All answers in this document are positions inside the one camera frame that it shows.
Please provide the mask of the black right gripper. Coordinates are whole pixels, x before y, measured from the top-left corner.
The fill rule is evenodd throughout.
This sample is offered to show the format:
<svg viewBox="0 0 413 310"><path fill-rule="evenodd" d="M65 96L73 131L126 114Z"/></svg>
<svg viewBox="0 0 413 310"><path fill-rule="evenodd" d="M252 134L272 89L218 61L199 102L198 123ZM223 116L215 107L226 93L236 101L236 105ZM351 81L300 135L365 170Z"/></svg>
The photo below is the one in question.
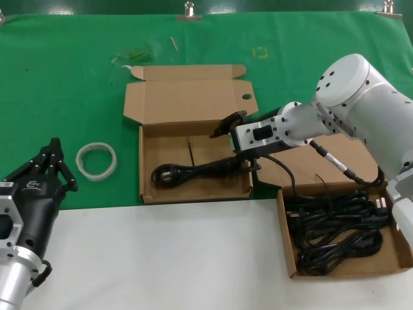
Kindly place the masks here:
<svg viewBox="0 0 413 310"><path fill-rule="evenodd" d="M289 150L290 146L283 140L277 139L275 135L271 136L268 141L265 139L256 140L252 129L236 127L244 124L246 116L247 112L241 110L222 119L211 138L230 133L229 138L236 154L234 156L236 170L257 171L260 169L260 165L257 163L258 158Z"/></svg>

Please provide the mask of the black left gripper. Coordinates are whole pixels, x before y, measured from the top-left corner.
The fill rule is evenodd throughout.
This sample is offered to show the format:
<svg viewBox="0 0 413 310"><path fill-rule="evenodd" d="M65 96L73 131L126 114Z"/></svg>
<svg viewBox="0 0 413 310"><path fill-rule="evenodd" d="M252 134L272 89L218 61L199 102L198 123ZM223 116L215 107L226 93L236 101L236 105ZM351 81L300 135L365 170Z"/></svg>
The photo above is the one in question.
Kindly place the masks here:
<svg viewBox="0 0 413 310"><path fill-rule="evenodd" d="M65 179L64 185L57 177L58 173ZM77 181L64 162L60 139L52 138L32 159L29 174L11 182L12 188L1 187L1 194L12 195L23 221L16 245L44 258L63 192L77 192Z"/></svg>

